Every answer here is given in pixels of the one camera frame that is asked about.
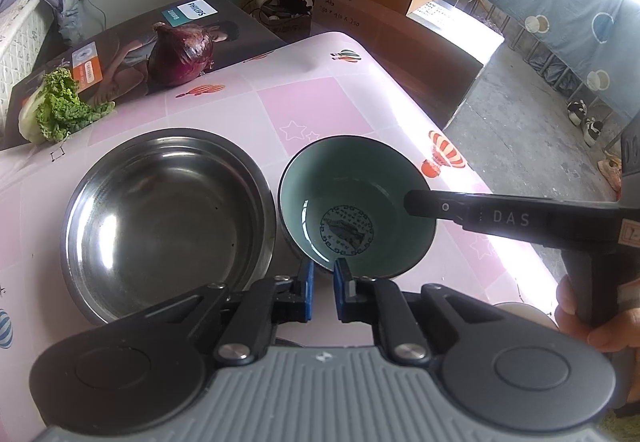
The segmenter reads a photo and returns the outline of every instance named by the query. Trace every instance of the human hand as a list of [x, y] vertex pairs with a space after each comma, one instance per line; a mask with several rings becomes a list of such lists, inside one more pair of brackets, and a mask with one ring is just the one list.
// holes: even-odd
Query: human hand
[[603, 353], [618, 352], [628, 346], [636, 349], [636, 367], [627, 401], [640, 400], [640, 308], [625, 310], [601, 327], [592, 329], [575, 314], [574, 289], [567, 276], [558, 284], [556, 297], [558, 308], [555, 316], [561, 332], [584, 341]]

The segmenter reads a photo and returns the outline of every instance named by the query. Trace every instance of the metal bolt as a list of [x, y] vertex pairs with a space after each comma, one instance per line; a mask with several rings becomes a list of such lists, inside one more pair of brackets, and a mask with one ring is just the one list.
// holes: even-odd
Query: metal bolt
[[408, 359], [411, 361], [418, 361], [427, 356], [427, 350], [415, 343], [403, 343], [402, 345], [398, 345], [394, 349], [394, 352], [400, 359]]
[[227, 361], [241, 361], [249, 357], [250, 353], [249, 347], [241, 343], [229, 343], [218, 349], [218, 355]]

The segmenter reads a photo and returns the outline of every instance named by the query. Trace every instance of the gray floor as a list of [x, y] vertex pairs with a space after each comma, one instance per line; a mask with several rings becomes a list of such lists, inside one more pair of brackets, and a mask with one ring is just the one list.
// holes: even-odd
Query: gray floor
[[[498, 49], [447, 127], [447, 136], [494, 193], [615, 200], [596, 166], [604, 158], [607, 137], [590, 149], [582, 130], [567, 118], [567, 99], [522, 56], [506, 44]], [[535, 247], [559, 279], [564, 274], [559, 251]]]

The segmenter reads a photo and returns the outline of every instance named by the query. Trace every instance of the metal basin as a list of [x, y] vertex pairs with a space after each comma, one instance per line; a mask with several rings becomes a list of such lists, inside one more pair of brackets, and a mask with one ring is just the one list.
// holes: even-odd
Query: metal basin
[[273, 197], [228, 140], [174, 128], [133, 138], [84, 176], [66, 210], [62, 268], [93, 323], [210, 282], [242, 290], [267, 271]]

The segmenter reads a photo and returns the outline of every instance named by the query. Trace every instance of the onion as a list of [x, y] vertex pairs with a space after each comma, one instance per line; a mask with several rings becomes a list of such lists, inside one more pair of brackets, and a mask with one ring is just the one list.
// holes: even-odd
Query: onion
[[213, 54], [213, 41], [200, 25], [172, 27], [156, 23], [158, 41], [149, 56], [149, 76], [164, 86], [193, 81], [207, 67]]

